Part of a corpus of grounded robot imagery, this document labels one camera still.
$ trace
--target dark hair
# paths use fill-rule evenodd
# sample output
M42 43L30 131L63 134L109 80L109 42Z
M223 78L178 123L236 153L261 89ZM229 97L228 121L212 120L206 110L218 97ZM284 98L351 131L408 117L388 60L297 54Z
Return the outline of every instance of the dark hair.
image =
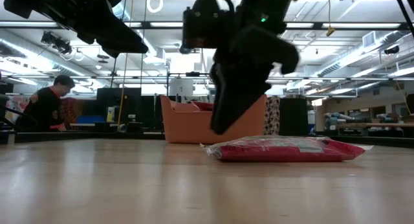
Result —
M75 82L73 81L73 79L72 79L72 78L70 78L69 76L67 76L67 75L63 75L63 74L61 74L61 75L57 76L57 77L54 79L54 83L53 83L53 85L57 85L57 84L60 84L60 85L67 85L67 86L69 86L71 89L72 89L73 87L75 87Z

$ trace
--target black t-shirt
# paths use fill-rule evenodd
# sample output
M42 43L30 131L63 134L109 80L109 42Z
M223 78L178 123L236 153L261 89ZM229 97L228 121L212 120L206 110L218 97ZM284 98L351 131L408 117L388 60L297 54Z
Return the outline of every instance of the black t-shirt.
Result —
M27 117L20 116L16 120L17 129L20 131L53 131L53 126L63 123L60 115L60 98L49 88L37 91L38 99L30 101L24 110L24 114L33 117L37 126Z

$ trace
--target red plastic bag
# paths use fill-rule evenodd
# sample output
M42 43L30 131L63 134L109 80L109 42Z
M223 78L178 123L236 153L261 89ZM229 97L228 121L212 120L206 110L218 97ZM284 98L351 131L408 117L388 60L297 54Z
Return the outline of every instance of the red plastic bag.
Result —
M365 150L327 137L243 137L214 144L207 153L223 161L340 162L353 160Z

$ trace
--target man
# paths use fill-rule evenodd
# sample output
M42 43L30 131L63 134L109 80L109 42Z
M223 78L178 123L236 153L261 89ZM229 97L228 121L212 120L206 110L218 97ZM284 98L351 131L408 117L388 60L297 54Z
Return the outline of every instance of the man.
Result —
M59 75L54 80L53 86L42 88L30 97L30 102L24 110L24 114L30 116L37 122L27 117L20 116L16 120L18 131L65 131L65 125L60 115L60 97L70 93L75 86L72 78Z

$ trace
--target white ceiling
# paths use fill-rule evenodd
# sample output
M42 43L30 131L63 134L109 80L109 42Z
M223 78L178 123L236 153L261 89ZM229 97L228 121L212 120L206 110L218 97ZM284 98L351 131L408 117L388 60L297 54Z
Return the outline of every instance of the white ceiling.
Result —
M151 13L146 8L146 0L127 0L125 3L126 12L131 16L133 21L182 21L182 12L187 6L193 4L193 0L163 0L164 6L161 11ZM151 2L153 8L157 7L157 0ZM329 5L327 0L299 0L292 2L289 6L285 21L323 21L327 22L329 16ZM23 19L4 10L0 5L0 21L50 21L48 18L33 12L29 19ZM404 22L404 17L395 0L331 0L331 21L348 21L348 22ZM44 30L40 29L8 29L7 31L19 36L22 40L27 40L35 45L44 47L40 42ZM107 64L101 64L101 69L97 70L99 65L97 54L105 54L98 45L86 45L76 37L76 33L69 30L52 30L53 33L71 41L73 47L78 47L85 55L80 62L71 60L72 63L90 70L95 74L108 75L114 67L114 59L110 58ZM167 52L176 52L175 44L181 43L181 30L141 30L145 38L154 47L165 48ZM362 36L368 32L362 30L339 31L327 37L325 30L296 31L290 30L284 33L283 37L297 45L298 49L303 50L301 53L301 65L322 65L329 60L335 59L340 53L343 53L355 45L362 42ZM316 39L309 43L307 36ZM55 50L47 48L48 51L56 53ZM116 60L116 70L159 71L166 73L164 66L146 65L142 63L140 54L129 54L127 60L125 55L120 55ZM366 64L360 64L361 69L366 69ZM294 76L301 76L301 73L295 73Z

